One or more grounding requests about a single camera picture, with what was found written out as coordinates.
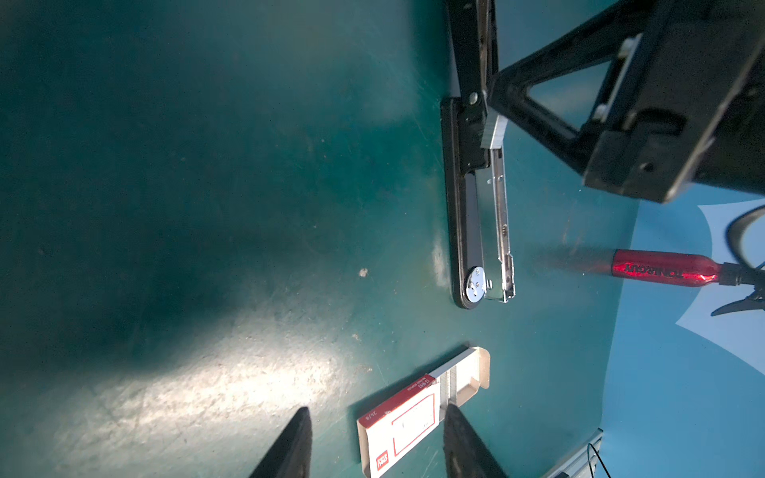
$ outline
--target green tabletop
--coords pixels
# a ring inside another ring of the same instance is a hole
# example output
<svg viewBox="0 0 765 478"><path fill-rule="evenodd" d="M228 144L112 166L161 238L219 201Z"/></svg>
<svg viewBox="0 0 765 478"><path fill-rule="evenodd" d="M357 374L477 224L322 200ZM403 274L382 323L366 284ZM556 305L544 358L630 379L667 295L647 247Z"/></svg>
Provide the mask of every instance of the green tabletop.
<svg viewBox="0 0 765 478"><path fill-rule="evenodd" d="M506 28L516 59L599 9L543 28L552 3L516 3L539 27ZM518 296L454 305L440 0L0 18L0 475L244 478L307 405L311 475L360 477L357 415L466 345L492 379L464 413L512 476L600 424L621 285L598 268L636 203L510 128ZM443 476L441 429L389 475Z"/></svg>

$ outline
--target red and white box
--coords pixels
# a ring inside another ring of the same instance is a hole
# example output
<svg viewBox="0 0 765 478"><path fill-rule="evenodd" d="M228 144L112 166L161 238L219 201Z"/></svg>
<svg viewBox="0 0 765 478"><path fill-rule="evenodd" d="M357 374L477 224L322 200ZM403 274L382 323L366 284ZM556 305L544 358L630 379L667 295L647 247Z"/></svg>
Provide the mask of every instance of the red and white box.
<svg viewBox="0 0 765 478"><path fill-rule="evenodd" d="M361 469L378 478L433 431L454 403L489 388L491 356L471 347L359 418Z"/></svg>

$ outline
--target white shape on backdrop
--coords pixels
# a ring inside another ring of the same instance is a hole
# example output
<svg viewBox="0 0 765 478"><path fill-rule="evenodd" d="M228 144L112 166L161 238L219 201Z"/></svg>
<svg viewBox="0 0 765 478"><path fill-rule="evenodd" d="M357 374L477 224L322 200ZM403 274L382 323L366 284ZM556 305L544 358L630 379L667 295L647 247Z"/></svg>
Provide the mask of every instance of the white shape on backdrop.
<svg viewBox="0 0 765 478"><path fill-rule="evenodd" d="M728 224L741 214L765 204L765 200L743 203L713 204L699 206L709 223L712 235L712 260L735 262L725 244ZM750 227L744 240L744 255L757 267L762 261L765 246L765 220ZM735 312L711 317L709 314L720 306L740 301L752 293L750 285L737 287L712 284L703 287L691 306L676 323L734 354L759 372L765 374L765 311Z"/></svg>

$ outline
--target red logo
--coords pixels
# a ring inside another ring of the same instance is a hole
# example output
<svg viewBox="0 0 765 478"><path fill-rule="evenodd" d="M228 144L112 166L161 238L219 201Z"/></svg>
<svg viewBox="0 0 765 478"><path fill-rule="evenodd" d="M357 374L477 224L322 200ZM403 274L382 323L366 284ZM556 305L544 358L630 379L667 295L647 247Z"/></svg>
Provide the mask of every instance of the red logo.
<svg viewBox="0 0 765 478"><path fill-rule="evenodd" d="M388 451L385 450L382 453L382 455L377 457L377 471L380 471L387 464L388 464Z"/></svg>

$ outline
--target triangular opening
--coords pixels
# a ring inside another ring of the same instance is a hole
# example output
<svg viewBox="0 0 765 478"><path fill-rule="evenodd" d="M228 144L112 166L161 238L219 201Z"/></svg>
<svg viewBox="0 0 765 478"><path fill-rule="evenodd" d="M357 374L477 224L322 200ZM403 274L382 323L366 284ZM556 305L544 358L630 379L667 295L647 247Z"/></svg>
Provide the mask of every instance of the triangular opening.
<svg viewBox="0 0 765 478"><path fill-rule="evenodd" d="M534 85L529 96L579 129L589 119L609 66L601 63Z"/></svg>

